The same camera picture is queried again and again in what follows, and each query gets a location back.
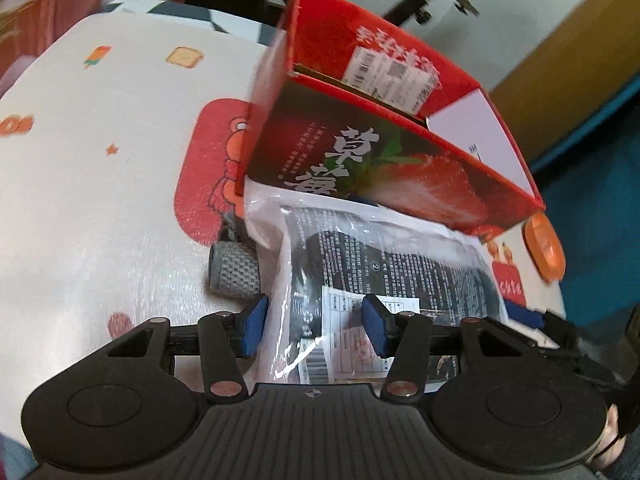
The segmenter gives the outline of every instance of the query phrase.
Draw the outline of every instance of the red cartoon character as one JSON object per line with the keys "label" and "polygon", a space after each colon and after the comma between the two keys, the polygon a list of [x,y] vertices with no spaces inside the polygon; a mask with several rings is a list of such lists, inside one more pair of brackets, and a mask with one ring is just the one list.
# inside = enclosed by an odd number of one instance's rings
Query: red cartoon character
{"label": "red cartoon character", "polygon": [[513,263],[513,253],[511,249],[502,243],[502,253],[506,263],[500,258],[500,247],[491,240],[487,242],[486,248],[492,258],[492,268],[494,270],[495,279],[498,281],[500,294],[505,300],[513,301],[520,306],[527,306],[527,300],[524,296],[524,288],[520,279],[518,267]]}
{"label": "red cartoon character", "polygon": [[218,239],[222,216],[242,216],[235,184],[248,104],[217,99],[200,112],[175,189],[174,213],[184,233],[204,246]]}

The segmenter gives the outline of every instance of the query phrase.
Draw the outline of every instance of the strawberry box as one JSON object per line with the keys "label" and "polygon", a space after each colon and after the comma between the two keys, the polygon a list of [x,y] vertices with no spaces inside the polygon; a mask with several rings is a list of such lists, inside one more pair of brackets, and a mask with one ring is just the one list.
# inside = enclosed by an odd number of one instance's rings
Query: strawberry box
{"label": "strawberry box", "polygon": [[246,174],[484,240],[544,208],[480,84],[344,0],[290,0],[257,70],[239,173],[239,194]]}

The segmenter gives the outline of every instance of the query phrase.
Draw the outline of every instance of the gray knit fabric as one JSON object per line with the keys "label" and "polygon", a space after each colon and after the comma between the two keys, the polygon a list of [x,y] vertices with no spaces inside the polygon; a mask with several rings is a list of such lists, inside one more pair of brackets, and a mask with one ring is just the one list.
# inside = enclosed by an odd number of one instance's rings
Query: gray knit fabric
{"label": "gray knit fabric", "polygon": [[220,241],[209,256],[209,288],[230,298],[245,300],[260,294],[260,270],[255,242],[244,221],[235,215],[223,218]]}

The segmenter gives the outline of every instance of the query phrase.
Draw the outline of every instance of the printed instructions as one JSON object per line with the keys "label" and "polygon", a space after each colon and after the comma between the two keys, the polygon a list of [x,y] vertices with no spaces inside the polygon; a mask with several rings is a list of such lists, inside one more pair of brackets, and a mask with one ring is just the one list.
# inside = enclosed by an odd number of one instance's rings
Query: printed instructions
{"label": "printed instructions", "polygon": [[[393,358],[381,359],[362,326],[363,294],[322,287],[322,340],[300,341],[300,353],[313,347],[299,364],[303,384],[333,383],[335,380],[382,379]],[[390,312],[420,312],[418,298],[379,296]]]}

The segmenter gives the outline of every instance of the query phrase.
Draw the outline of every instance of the red graphic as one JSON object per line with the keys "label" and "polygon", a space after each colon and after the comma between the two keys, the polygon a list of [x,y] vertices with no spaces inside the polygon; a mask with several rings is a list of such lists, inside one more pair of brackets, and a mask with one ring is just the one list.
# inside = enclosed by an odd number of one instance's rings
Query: red graphic
{"label": "red graphic", "polygon": [[402,213],[465,229],[488,217],[462,165],[446,156],[414,155],[419,164],[385,164],[363,196]]}
{"label": "red graphic", "polygon": [[84,68],[87,69],[90,66],[97,65],[101,62],[102,58],[106,56],[111,50],[110,46],[98,46],[94,49],[94,51],[89,54],[89,57],[84,60]]}
{"label": "red graphic", "polygon": [[498,247],[495,241],[491,240],[487,242],[486,248],[493,259],[491,266],[494,270],[495,279],[498,282],[498,288],[502,297],[520,306],[527,306],[522,280],[520,279],[520,272],[518,271],[518,267],[513,264],[513,253],[511,249],[507,244],[502,243],[502,252],[506,260],[506,263],[503,263],[500,259],[500,247]]}
{"label": "red graphic", "polygon": [[133,328],[133,321],[124,312],[114,312],[109,316],[107,328],[111,338],[116,339]]}
{"label": "red graphic", "polygon": [[33,116],[10,115],[0,122],[0,137],[11,134],[26,134],[33,127]]}
{"label": "red graphic", "polygon": [[353,353],[356,361],[361,365],[370,365],[375,357],[373,346],[368,339],[358,339],[353,345]]}
{"label": "red graphic", "polygon": [[235,184],[248,104],[217,99],[200,112],[182,164],[174,213],[184,233],[204,246],[217,238],[222,215],[242,216]]}

